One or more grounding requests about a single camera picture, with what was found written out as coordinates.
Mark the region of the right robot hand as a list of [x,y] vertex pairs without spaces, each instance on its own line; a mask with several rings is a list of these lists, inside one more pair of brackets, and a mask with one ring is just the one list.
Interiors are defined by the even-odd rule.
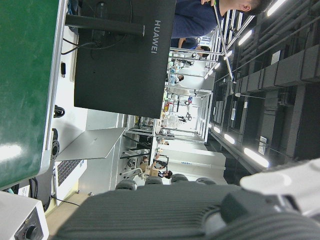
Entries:
[[289,162],[239,185],[175,174],[170,184],[120,182],[89,197],[56,240],[317,240],[320,161]]

